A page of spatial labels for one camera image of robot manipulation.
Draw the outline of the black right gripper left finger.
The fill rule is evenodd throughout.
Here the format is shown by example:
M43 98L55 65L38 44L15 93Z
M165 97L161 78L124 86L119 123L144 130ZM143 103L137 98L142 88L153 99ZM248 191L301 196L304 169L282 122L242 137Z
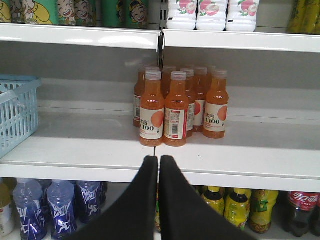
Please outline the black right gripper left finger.
M146 156L123 194L66 240L153 240L159 163Z

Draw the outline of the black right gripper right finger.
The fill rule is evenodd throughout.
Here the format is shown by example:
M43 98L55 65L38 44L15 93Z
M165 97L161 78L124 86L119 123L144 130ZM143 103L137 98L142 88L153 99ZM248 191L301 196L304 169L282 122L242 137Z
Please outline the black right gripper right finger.
M159 212L163 240L254 239L205 203L169 155L160 159Z

